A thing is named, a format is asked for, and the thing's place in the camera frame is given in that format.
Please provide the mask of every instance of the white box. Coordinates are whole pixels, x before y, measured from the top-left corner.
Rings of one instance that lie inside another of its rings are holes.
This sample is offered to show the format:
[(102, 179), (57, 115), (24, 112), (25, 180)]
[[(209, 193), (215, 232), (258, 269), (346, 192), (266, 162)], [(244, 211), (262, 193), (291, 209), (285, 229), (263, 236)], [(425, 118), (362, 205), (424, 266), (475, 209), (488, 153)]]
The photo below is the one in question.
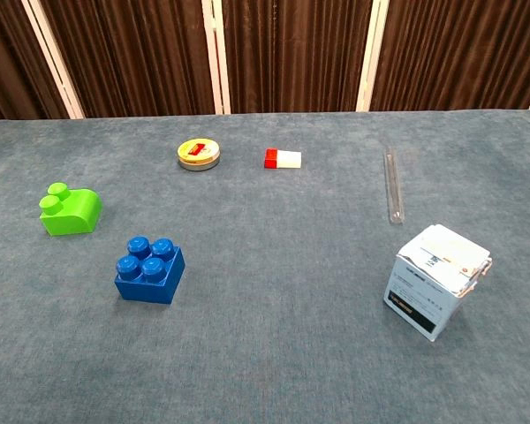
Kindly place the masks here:
[(383, 299), (433, 342), (491, 267), (489, 256), (467, 238), (430, 225), (398, 251)]

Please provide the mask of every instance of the red block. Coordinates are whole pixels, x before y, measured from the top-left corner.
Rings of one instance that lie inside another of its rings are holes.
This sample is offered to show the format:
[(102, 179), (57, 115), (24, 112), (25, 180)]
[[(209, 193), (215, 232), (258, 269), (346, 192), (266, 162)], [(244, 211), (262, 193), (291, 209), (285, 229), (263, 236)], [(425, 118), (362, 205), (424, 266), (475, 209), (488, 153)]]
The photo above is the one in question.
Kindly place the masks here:
[(276, 148), (268, 148), (265, 151), (265, 168), (276, 169)]

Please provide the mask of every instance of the brown curtain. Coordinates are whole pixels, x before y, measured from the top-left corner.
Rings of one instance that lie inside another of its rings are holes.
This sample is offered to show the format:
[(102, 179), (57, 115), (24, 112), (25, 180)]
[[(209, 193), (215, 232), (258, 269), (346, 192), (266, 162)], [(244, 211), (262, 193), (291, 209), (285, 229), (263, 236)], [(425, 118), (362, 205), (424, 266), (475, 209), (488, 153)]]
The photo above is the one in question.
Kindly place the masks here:
[(87, 117), (214, 113), (201, 0), (42, 0)]
[(391, 0), (371, 110), (527, 109), (530, 0)]
[(0, 119), (68, 117), (19, 1), (0, 1)]
[(223, 0), (232, 112), (355, 110), (371, 0)]

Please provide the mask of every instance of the blue lego block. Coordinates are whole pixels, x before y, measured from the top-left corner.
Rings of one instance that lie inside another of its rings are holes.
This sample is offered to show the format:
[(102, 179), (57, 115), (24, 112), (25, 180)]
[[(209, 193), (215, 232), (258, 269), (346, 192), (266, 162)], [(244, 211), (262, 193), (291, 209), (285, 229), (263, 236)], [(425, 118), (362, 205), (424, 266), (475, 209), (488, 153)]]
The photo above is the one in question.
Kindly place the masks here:
[(153, 245), (143, 236), (127, 243), (128, 255), (116, 264), (117, 289), (124, 299), (170, 304), (185, 269), (180, 247), (168, 238)]

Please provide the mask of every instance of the green lego block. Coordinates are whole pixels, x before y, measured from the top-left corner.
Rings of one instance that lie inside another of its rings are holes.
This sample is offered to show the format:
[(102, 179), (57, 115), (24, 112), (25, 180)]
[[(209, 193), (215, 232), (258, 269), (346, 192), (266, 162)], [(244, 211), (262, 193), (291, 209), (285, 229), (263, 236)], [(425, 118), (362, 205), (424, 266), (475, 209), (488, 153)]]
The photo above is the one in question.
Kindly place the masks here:
[(65, 183), (53, 183), (39, 202), (45, 230), (50, 236), (80, 234), (95, 230), (102, 210), (98, 194), (87, 188), (69, 190)]

